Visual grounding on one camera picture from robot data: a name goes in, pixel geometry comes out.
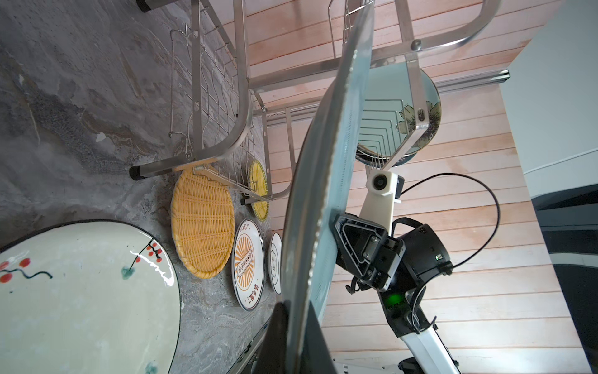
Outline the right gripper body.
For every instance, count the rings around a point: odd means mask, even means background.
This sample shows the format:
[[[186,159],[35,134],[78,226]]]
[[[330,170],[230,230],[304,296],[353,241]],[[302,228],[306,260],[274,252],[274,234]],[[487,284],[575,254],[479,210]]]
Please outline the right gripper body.
[[[388,291],[405,252],[401,238],[371,235],[362,251],[367,268],[360,282],[380,292]]]

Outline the light green flower plate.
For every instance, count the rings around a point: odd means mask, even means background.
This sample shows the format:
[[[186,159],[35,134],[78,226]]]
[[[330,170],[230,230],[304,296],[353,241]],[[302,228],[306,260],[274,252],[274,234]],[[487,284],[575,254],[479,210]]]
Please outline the light green flower plate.
[[[409,162],[426,147],[441,124],[442,104],[437,87],[425,71],[420,73],[429,125],[411,149],[395,163],[397,167]],[[371,69],[364,95],[356,159],[372,168],[381,168],[414,132],[416,114],[406,65],[400,63]]]

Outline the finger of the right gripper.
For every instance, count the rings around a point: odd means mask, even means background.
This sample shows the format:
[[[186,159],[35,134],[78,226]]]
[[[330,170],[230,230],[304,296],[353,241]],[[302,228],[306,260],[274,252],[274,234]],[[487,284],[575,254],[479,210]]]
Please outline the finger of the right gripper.
[[[366,276],[388,231],[373,221],[340,213],[333,223],[341,266],[353,276]]]

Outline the large teal plate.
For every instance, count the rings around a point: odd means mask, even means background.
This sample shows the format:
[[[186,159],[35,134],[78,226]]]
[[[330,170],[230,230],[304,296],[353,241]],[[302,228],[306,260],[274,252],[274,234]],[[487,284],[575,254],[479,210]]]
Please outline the large teal plate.
[[[284,369],[300,371],[308,323],[320,322],[336,266],[335,217],[347,208],[364,93],[372,60],[375,6],[358,14],[336,78],[305,137],[283,229],[283,299],[288,310]]]

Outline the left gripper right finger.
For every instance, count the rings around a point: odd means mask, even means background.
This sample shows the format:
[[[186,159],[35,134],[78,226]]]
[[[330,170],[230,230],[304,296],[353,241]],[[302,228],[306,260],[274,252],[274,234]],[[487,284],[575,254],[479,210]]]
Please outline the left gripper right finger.
[[[308,309],[300,373],[336,374],[336,368],[312,304],[309,305]]]

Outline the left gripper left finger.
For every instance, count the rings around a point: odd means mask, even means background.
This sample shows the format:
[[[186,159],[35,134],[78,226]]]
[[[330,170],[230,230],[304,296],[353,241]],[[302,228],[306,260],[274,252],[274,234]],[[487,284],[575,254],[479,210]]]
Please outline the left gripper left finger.
[[[274,374],[285,373],[287,351],[288,313],[282,302],[278,302],[269,321],[261,351],[254,366],[253,373]]]

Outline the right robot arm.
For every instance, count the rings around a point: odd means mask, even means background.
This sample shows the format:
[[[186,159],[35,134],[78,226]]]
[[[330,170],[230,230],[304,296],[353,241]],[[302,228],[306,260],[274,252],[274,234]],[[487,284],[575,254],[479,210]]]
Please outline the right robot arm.
[[[420,306],[428,284],[452,274],[450,256],[429,225],[398,218],[392,227],[399,224],[411,230],[395,238],[393,229],[353,214],[336,217],[336,263],[353,277],[346,289],[377,292],[387,324],[412,354],[398,364],[403,372],[458,373],[458,361]]]

